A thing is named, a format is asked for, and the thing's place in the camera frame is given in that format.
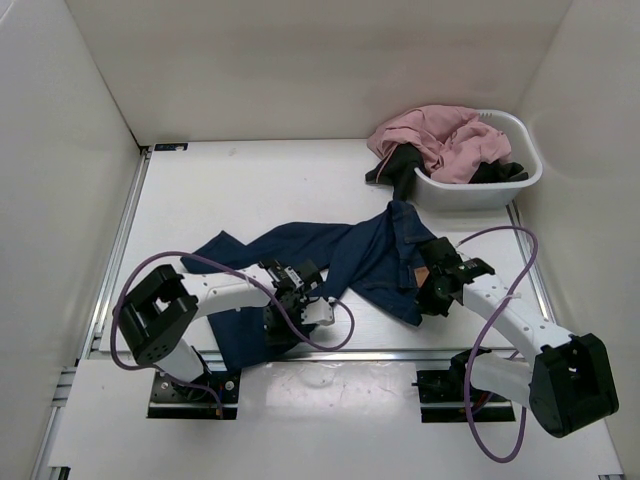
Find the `navy blue denim trousers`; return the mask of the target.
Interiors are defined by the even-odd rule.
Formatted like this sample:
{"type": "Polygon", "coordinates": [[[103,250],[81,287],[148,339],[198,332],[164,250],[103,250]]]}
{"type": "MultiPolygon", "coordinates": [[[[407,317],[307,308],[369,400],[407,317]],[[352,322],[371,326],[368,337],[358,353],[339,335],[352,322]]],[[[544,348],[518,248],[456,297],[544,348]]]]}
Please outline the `navy blue denim trousers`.
{"type": "MultiPolygon", "coordinates": [[[[422,323],[416,302],[416,270],[425,267],[419,244],[436,239],[413,205],[391,201],[381,214],[355,225],[292,222],[280,225],[249,244],[221,231],[195,255],[240,270],[265,260],[297,267],[310,260],[328,270],[314,296],[342,297],[349,288],[391,317],[411,326],[422,323]]],[[[267,346],[259,308],[208,316],[228,370],[240,370],[275,359],[297,345],[267,346]]]]}

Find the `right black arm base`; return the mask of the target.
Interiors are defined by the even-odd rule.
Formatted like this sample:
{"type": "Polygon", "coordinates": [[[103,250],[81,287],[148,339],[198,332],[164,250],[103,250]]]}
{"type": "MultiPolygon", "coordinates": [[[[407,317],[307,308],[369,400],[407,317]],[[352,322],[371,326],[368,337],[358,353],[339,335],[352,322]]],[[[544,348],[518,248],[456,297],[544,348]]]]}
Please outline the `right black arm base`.
{"type": "MultiPolygon", "coordinates": [[[[466,423],[463,380],[471,351],[451,358],[447,368],[422,369],[412,383],[418,390],[421,422],[466,423]]],[[[512,403],[504,397],[474,387],[470,388],[471,413],[481,423],[514,422],[512,403]]]]}

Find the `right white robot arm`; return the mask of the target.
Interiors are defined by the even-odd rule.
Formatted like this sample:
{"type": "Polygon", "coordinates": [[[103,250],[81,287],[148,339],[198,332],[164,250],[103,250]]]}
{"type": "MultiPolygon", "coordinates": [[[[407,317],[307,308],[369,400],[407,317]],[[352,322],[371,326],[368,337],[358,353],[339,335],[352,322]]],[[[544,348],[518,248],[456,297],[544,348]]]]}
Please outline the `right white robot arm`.
{"type": "Polygon", "coordinates": [[[418,304],[431,315],[446,315],[453,303],[482,317],[522,356],[507,360],[480,347],[455,355],[446,370],[422,370],[416,386],[425,403],[470,400],[489,394],[529,409],[556,438],[616,413],[619,400],[604,343],[578,336],[546,321],[510,293],[493,267],[465,259],[444,237],[419,247],[427,277],[418,304]]]}

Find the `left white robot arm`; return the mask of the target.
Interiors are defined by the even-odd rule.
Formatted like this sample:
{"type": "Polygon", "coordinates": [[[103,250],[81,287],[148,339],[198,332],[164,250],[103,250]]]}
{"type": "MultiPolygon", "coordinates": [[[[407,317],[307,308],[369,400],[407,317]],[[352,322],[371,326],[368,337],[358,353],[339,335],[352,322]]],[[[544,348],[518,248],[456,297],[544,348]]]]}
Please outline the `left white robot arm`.
{"type": "Polygon", "coordinates": [[[198,400],[208,392],[210,377],[184,338],[193,321],[209,319],[226,368],[241,370],[334,324],[331,305],[314,294],[321,284],[310,261],[298,268],[260,262],[236,274],[179,273],[164,264],[124,297],[114,318],[137,365],[161,368],[175,377],[186,399],[198,400]]]}

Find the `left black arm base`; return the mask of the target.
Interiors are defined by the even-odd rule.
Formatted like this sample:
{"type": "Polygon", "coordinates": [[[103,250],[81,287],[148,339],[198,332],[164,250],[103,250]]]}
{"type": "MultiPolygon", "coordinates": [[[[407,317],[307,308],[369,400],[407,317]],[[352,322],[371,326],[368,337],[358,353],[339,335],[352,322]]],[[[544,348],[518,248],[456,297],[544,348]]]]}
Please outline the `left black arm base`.
{"type": "Polygon", "coordinates": [[[164,374],[156,373],[150,390],[147,417],[150,419],[235,420],[241,384],[240,371],[223,371],[215,367],[209,388],[221,401],[201,389],[176,384],[164,374]]]}

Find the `white plastic laundry basket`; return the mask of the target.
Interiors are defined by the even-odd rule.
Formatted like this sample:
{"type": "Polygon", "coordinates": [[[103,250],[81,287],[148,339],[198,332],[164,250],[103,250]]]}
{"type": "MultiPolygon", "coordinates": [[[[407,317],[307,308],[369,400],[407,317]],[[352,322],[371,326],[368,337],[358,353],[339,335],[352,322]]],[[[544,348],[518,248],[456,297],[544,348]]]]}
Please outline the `white plastic laundry basket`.
{"type": "Polygon", "coordinates": [[[443,184],[416,170],[412,200],[428,211],[475,211],[501,209],[518,193],[535,185],[542,177],[543,164],[524,123],[516,116],[492,109],[479,110],[480,120],[508,137],[512,159],[529,174],[519,182],[485,184],[443,184]]]}

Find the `white front panel board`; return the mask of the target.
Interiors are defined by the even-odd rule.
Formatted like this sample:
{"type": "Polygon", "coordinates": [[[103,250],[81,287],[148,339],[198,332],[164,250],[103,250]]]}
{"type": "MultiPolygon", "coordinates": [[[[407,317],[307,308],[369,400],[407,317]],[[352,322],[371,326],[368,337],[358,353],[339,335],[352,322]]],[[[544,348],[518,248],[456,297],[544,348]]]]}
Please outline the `white front panel board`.
{"type": "Polygon", "coordinates": [[[622,468],[596,423],[529,422],[508,464],[463,423],[421,419],[411,363],[278,363],[243,373],[233,420],[151,419],[153,375],[77,369],[49,463],[74,479],[596,479],[622,468]]]}

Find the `black garment with pink stripe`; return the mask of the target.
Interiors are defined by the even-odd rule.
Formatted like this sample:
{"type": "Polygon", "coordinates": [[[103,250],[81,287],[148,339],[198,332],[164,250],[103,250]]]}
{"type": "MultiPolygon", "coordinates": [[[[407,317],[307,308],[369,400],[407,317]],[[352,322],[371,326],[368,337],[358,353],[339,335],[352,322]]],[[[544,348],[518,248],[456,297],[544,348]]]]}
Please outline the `black garment with pink stripe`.
{"type": "Polygon", "coordinates": [[[411,144],[401,144],[387,160],[381,160],[365,174],[365,182],[391,186],[394,200],[407,201],[416,184],[415,169],[422,165],[419,150],[411,144]]]}

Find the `blue label sticker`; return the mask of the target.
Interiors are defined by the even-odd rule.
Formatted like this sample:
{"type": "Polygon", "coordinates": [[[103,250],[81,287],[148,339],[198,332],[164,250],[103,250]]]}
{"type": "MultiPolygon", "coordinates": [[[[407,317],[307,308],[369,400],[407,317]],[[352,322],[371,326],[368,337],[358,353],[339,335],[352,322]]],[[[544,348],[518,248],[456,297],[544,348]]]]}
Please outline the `blue label sticker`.
{"type": "Polygon", "coordinates": [[[154,150],[159,152],[186,151],[188,146],[188,143],[161,143],[156,144],[154,150]]]}

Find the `left aluminium frame rail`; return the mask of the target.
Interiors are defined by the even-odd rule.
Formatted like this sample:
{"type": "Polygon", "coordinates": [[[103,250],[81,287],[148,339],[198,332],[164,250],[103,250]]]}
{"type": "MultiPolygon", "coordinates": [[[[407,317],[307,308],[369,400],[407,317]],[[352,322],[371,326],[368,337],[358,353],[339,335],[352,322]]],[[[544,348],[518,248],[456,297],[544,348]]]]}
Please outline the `left aluminium frame rail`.
{"type": "Polygon", "coordinates": [[[71,365],[64,365],[57,377],[53,398],[50,403],[46,428],[35,458],[30,479],[67,479],[69,467],[50,467],[48,465],[51,450],[57,436],[63,408],[71,393],[77,367],[81,360],[88,359],[95,348],[94,343],[103,336],[109,305],[115,291],[115,283],[129,237],[129,232],[137,209],[142,187],[151,158],[152,147],[140,148],[140,158],[136,163],[136,170],[131,182],[124,209],[120,217],[118,229],[111,247],[108,261],[101,277],[99,290],[95,302],[90,310],[90,316],[76,358],[71,365]]]}

